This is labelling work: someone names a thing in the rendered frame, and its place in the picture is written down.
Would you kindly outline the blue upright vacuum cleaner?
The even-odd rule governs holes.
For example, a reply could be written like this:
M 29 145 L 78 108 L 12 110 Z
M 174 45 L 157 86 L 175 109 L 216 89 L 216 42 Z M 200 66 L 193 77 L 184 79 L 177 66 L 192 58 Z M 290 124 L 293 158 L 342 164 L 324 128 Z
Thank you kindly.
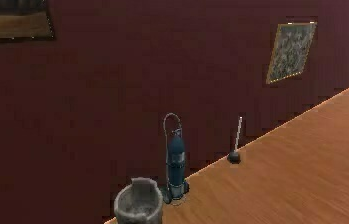
M 172 131 L 172 139 L 166 128 L 167 120 L 172 117 L 177 121 L 178 127 Z M 180 200 L 189 192 L 189 183 L 185 179 L 185 144 L 181 119 L 175 113 L 168 113 L 163 119 L 163 130 L 166 147 L 166 186 L 161 189 L 163 201 L 171 204 Z

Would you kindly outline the brown framed picture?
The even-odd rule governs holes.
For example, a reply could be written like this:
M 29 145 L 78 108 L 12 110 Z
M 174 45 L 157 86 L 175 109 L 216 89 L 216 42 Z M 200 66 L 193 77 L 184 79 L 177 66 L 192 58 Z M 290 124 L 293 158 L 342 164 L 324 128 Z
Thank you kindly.
M 54 38 L 47 0 L 0 0 L 0 41 Z

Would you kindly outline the grey bucket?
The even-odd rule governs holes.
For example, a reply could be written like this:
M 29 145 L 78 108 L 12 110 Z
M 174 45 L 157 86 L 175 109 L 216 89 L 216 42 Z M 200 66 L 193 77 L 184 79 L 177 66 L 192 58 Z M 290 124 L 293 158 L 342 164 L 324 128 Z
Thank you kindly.
M 163 196 L 157 182 L 132 178 L 116 196 L 114 214 L 118 224 L 162 224 Z

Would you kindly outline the grey speckled framed picture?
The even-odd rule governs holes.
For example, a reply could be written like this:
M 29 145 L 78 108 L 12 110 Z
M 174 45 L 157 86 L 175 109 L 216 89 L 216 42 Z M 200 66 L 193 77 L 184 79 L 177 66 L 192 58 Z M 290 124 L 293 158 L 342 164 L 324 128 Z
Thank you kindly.
M 316 21 L 277 26 L 266 76 L 267 84 L 300 75 L 304 71 L 316 27 Z

